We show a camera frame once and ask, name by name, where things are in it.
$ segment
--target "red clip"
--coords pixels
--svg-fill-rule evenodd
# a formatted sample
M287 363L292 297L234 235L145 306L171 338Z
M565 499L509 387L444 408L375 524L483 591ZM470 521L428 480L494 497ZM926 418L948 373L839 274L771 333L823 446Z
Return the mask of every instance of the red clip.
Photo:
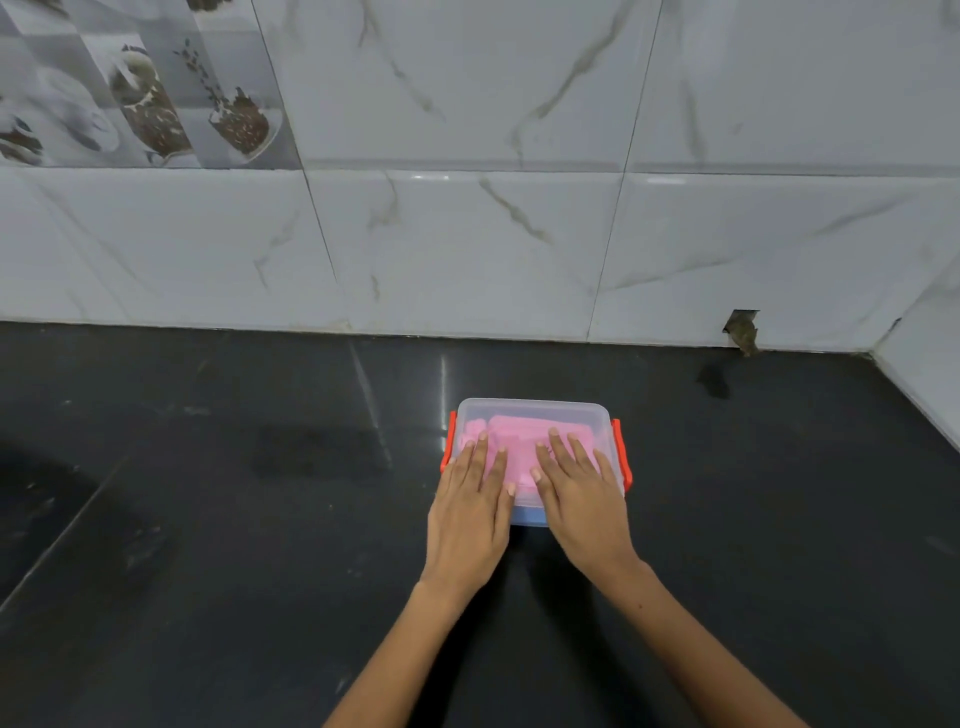
M440 461L440 472L444 471L446 464L450 462L450 453L453 452L453 432L457 428L457 413L450 413L450 425L446 431L446 448L444 448L444 459Z
M613 441L616 444L616 460L620 463L620 472L623 473L623 492L630 490L634 484L634 474L630 470L630 463L627 462L627 448L623 444L623 431L620 429L619 420L610 420L613 425Z

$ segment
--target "transparent lid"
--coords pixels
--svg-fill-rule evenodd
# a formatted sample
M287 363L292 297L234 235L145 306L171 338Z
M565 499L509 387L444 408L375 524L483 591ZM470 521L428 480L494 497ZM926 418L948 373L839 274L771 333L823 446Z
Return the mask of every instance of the transparent lid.
M551 426L560 431L568 447L566 435L575 433L591 460L594 448L603 452L610 460L620 491L623 491L623 473L617 458L610 413L599 404L550 400L464 400L457 409L451 457L456 457L468 440L476 440L480 431L486 429L490 437L487 469L490 469L498 448L505 447L509 453L504 480L516 483L514 523L541 525L546 523L542 515L543 503L530 475L530 468L537 465L536 443L549 445L547 429ZM529 508L539 509L540 512L525 513Z

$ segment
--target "white wall tile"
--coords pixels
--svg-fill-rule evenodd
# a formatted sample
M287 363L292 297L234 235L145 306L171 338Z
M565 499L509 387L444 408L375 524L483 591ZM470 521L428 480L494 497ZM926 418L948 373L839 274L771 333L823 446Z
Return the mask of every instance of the white wall tile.
M0 168L0 220L0 319L124 321L87 253L11 167Z
M307 175L354 329L586 338L620 175Z
M33 215L69 239L132 324L342 328L303 174L21 170ZM29 241L20 241L20 245Z
M869 349L960 250L956 181L627 175L591 341Z
M307 167L622 170L660 0L254 0Z
M960 448L960 257L877 348L884 373Z
M960 166L950 0L664 0L633 171Z

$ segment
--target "checkered pattern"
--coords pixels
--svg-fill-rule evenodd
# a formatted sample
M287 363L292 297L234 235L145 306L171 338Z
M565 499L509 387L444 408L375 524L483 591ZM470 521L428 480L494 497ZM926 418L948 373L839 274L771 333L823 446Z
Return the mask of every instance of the checkered pattern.
M0 0L0 164L295 169L251 0Z

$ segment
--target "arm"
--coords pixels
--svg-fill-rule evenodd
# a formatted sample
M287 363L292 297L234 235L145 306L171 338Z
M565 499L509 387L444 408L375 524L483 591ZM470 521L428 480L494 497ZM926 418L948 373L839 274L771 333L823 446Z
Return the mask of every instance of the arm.
M660 658L694 709L713 728L805 728L806 724L728 652L660 583L634 551L627 506L610 462L556 429L537 447L537 481L550 530Z
M426 529L426 566L393 629L324 724L400 728L413 711L447 634L507 548L516 485L503 484L500 451L486 480L487 435L447 465Z

